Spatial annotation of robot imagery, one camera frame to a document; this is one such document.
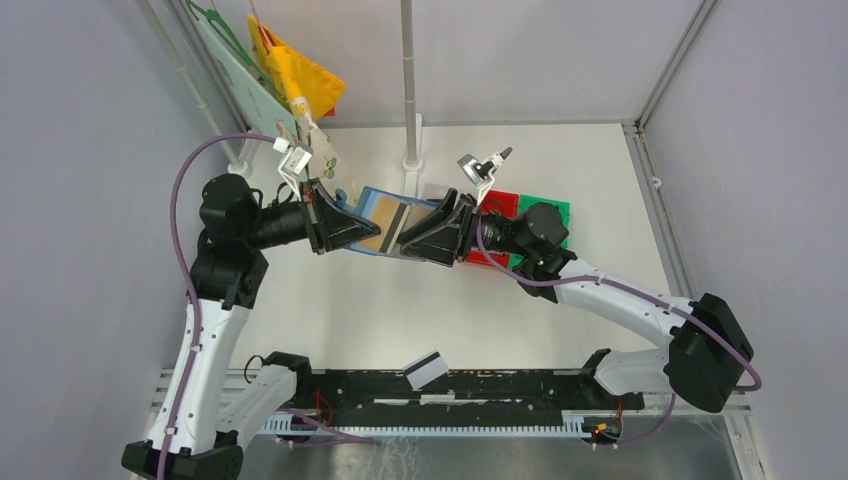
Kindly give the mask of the blue card holder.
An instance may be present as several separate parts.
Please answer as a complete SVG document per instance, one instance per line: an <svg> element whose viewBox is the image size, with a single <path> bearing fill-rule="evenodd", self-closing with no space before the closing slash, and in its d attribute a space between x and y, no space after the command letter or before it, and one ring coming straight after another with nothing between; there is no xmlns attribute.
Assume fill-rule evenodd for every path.
<svg viewBox="0 0 848 480"><path fill-rule="evenodd" d="M410 260L400 254L400 235L418 224L438 207L437 201L405 197L388 191L365 187L356 207L350 213L376 224L380 232L373 237L346 246L360 254Z"/></svg>

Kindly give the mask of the gold card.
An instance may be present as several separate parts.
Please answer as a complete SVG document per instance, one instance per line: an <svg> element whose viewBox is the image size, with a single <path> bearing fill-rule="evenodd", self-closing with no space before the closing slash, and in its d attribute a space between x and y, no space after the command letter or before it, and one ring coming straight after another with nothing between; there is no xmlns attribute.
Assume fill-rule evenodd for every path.
<svg viewBox="0 0 848 480"><path fill-rule="evenodd" d="M407 203L400 200L390 197L378 198L369 219L381 228L381 233L361 241L361 248L375 254L390 255L410 209Z"/></svg>

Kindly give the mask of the white magnetic stripe card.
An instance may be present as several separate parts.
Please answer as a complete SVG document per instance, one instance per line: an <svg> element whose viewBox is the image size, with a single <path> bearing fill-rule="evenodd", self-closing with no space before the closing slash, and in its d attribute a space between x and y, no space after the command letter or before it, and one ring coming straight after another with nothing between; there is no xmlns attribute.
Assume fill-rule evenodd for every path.
<svg viewBox="0 0 848 480"><path fill-rule="evenodd" d="M403 376L413 391L421 391L448 372L447 362L438 350L434 350L407 365L403 369Z"/></svg>

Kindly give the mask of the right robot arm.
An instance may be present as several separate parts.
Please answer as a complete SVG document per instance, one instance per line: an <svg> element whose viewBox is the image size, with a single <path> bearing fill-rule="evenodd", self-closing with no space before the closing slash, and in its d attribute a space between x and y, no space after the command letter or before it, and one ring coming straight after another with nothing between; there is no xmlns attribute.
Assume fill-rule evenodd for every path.
<svg viewBox="0 0 848 480"><path fill-rule="evenodd" d="M708 413L734 393L762 388L753 347L728 303L705 293L694 300L660 294L607 274L564 247L569 231L556 205L537 202L515 217L485 213L475 199L450 190L438 206L397 238L403 257L447 267L476 250L517 255L511 277L530 296L582 309L651 343L647 350L603 350L577 382L580 400L602 408L616 396L667 393Z"/></svg>

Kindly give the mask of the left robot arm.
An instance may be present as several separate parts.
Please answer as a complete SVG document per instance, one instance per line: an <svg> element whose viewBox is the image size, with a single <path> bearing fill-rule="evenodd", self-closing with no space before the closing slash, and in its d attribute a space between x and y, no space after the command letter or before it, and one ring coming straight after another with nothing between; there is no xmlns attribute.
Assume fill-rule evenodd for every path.
<svg viewBox="0 0 848 480"><path fill-rule="evenodd" d="M196 259L180 265L189 302L173 376L147 437L128 444L121 459L144 479L235 479L264 423L286 404L302 407L315 397L308 358L276 351L233 401L221 401L269 267L265 250L306 240L324 254L380 231L339 206L317 180L306 182L299 198L264 203L243 177L224 174L204 186L199 215Z"/></svg>

